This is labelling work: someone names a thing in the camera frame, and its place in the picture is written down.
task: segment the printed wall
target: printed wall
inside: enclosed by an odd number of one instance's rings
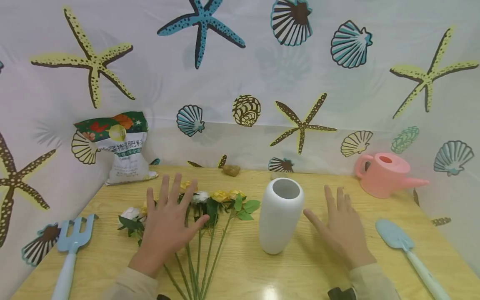
[[[107,129],[73,124],[127,111],[144,112],[142,153],[160,164],[352,174],[360,154],[395,152],[431,181],[417,202],[480,274],[479,10],[468,0],[4,0],[0,299],[108,177],[113,154],[92,143]]]

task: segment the blue starfish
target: blue starfish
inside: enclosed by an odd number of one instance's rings
[[[236,35],[225,24],[212,17],[216,10],[220,7],[223,0],[209,0],[208,3],[203,6],[200,0],[189,0],[195,13],[184,14],[170,21],[157,31],[159,36],[172,35],[183,28],[190,26],[198,26],[197,32],[197,44],[195,46],[195,68],[200,68],[202,58],[204,57],[205,44],[207,39],[207,29],[212,29],[219,35],[223,36],[230,42],[234,43],[240,48],[245,48],[245,42]]]

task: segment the white backdrop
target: white backdrop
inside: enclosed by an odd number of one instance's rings
[[[418,83],[390,72],[395,65],[415,65],[427,72],[450,27],[453,34],[438,69],[479,61],[480,3],[309,0],[312,35],[301,45],[289,47],[274,37],[270,25],[274,2],[224,0],[213,17],[241,37],[246,47],[208,30],[199,69],[195,68],[197,26],[157,35],[171,20],[193,13],[188,0],[4,0],[0,4],[0,133],[17,170],[56,149],[24,180],[49,209],[36,208],[18,189],[14,193],[8,234],[0,248],[0,299],[7,299],[38,262],[38,257],[25,257],[28,243],[37,237],[46,239],[37,232],[74,218],[108,175],[110,153],[98,152],[92,165],[75,158],[73,123],[131,110],[143,111],[149,122],[147,161],[158,157],[161,164],[192,161],[216,167],[227,155],[228,164],[266,170],[277,157],[290,160],[295,172],[310,173],[352,174],[359,154],[345,157],[340,148],[354,132],[373,133],[362,153],[373,154],[388,151],[402,130],[417,126],[418,138],[401,155],[411,163],[412,176],[431,181],[430,186],[417,189],[420,205],[431,218],[451,218],[439,230],[480,273],[475,256],[480,240],[474,231],[480,225],[476,217],[480,160],[471,159],[456,176],[433,170],[435,156],[447,141],[461,140],[473,152],[480,151],[476,134],[480,69],[439,78],[432,85],[430,112],[425,112],[422,91],[395,119],[394,113]],[[48,53],[85,58],[65,18],[64,5],[71,7],[96,53],[122,43],[133,45],[108,68],[135,100],[100,75],[101,102],[94,108],[87,69],[31,63],[33,57]],[[330,53],[335,31],[348,20],[372,35],[365,64],[352,69],[337,65]],[[304,121],[323,93],[326,100],[310,124],[338,130],[306,131],[301,155],[299,132],[270,146],[296,126],[276,109],[275,101]],[[261,105],[252,127],[240,126],[233,118],[234,101],[240,95],[252,95]],[[186,105],[200,107],[205,122],[202,132],[191,137],[176,123],[178,111]],[[7,189],[0,187],[0,200]]]

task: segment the hand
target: hand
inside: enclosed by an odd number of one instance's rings
[[[152,278],[157,276],[165,261],[191,241],[209,219],[208,215],[203,215],[195,224],[185,227],[185,214],[197,186],[197,180],[192,180],[180,204],[177,204],[177,200],[181,174],[175,175],[170,195],[168,180],[168,175],[164,175],[156,206],[153,189],[147,189],[147,220],[143,241],[128,265],[129,268]]]
[[[320,237],[340,254],[349,270],[376,263],[377,260],[367,248],[360,216],[352,207],[350,195],[346,194],[344,197],[343,189],[339,187],[336,191],[335,204],[330,187],[325,185],[325,197],[328,206],[327,226],[311,210],[303,211]]]

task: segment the white vase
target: white vase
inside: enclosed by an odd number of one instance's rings
[[[303,189],[294,180],[272,180],[260,209],[260,245],[268,254],[282,252],[292,238],[303,209]]]

